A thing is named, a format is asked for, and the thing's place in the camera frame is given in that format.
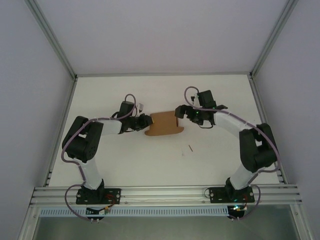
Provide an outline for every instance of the white wall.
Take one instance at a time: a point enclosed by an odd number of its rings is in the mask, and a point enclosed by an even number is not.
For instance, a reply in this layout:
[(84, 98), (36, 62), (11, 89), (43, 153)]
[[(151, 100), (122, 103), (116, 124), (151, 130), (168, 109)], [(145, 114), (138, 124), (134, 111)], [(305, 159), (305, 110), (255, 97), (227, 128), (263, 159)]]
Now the white wall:
[(320, 238), (320, 1), (300, 0), (257, 85), (289, 180)]
[(18, 237), (71, 80), (22, 0), (0, 7), (0, 235)]
[(77, 74), (249, 72), (287, 0), (38, 0)]

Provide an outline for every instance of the white table surface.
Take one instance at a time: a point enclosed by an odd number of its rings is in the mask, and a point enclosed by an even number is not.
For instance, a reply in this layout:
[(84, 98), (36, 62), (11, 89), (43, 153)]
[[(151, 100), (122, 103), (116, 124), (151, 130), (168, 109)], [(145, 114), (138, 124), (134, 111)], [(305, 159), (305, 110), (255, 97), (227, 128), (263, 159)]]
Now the white table surface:
[[(229, 111), (251, 123), (261, 122), (246, 75), (81, 77), (62, 138), (77, 116), (110, 117), (119, 110), (128, 93), (144, 104), (146, 114), (174, 111), (186, 104), (184, 90), (188, 86), (196, 86), (200, 91), (211, 90), (217, 105), (227, 106)], [(184, 131), (175, 135), (151, 137), (144, 134), (145, 129), (101, 137), (95, 157), (105, 185), (225, 184), (241, 164), (239, 140), (217, 126), (200, 129), (186, 118), (180, 119), (179, 124)], [(60, 155), (61, 146), (49, 186), (81, 183), (78, 168), (62, 162)], [(262, 173), (254, 183), (278, 184), (279, 181), (276, 173)]]

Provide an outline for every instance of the enclosure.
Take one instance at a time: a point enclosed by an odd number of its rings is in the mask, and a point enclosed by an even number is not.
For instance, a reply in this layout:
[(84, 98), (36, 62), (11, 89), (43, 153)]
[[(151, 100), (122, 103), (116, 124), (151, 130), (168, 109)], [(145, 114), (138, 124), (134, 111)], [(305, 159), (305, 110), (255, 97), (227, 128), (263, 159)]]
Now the enclosure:
[[(319, 9), (316, 0), (6, 0), (2, 239), (319, 238)], [(82, 179), (61, 152), (75, 118), (111, 117), (128, 93), (146, 115), (174, 111), (189, 86), (272, 128), (281, 168), (252, 182), (261, 189), (252, 215), (231, 221), (236, 205), (206, 196), (237, 170), (239, 140), (188, 119), (174, 135), (102, 136), (96, 165), (106, 187), (121, 189), (119, 205), (99, 225), (72, 214), (64, 195)], [(76, 194), (67, 202), (85, 215)]]

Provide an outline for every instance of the glass panel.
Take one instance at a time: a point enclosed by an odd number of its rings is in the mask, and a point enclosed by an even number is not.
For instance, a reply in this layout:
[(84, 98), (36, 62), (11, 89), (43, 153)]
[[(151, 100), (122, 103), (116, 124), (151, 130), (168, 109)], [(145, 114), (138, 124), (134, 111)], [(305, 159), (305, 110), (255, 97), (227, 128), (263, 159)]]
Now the glass panel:
[(110, 217), (99, 224), (76, 217), (41, 217), (33, 240), (298, 240), (289, 206), (260, 205), (248, 218)]

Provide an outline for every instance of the metal rail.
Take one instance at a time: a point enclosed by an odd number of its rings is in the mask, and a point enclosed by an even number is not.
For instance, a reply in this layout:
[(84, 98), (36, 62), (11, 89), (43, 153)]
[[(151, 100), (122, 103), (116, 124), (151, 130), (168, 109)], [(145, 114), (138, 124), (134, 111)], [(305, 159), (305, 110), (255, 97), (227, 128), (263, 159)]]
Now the metal rail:
[[(225, 206), (225, 203), (210, 203), (204, 192), (209, 187), (222, 185), (200, 186), (141, 186), (121, 188), (120, 206), (159, 207), (159, 206)], [(262, 184), (261, 205), (295, 205), (301, 204), (298, 187), (294, 184)], [(30, 201), (30, 207), (64, 207), (66, 187), (36, 187)], [(76, 193), (72, 189), (68, 193), (68, 202), (76, 205)], [(253, 189), (257, 199), (258, 190)]]
[(57, 57), (60, 59), (62, 65), (70, 74), (73, 81), (76, 80), (77, 75), (73, 70), (63, 48), (61, 47), (54, 31), (50, 27), (48, 20), (46, 19), (44, 13), (42, 12), (38, 2), (36, 0), (24, 0), (26, 5), (29, 7), (31, 13), (33, 14), (35, 20), (39, 24), (39, 27), (43, 31), (45, 37), (49, 41), (52, 49), (54, 50)]
[(267, 59), (271, 49), (275, 45), (275, 42), (277, 41), (282, 29), (284, 28), (286, 22), (288, 21), (291, 13), (293, 12), (295, 6), (297, 5), (298, 0), (288, 0), (285, 7), (283, 8), (282, 13), (280, 14), (279, 19), (276, 21), (276, 24), (266, 41), (262, 52), (260, 53), (260, 56), (255, 63), (251, 74), (253, 79), (257, 76), (258, 72), (260, 71), (262, 65), (264, 64), (265, 60)]

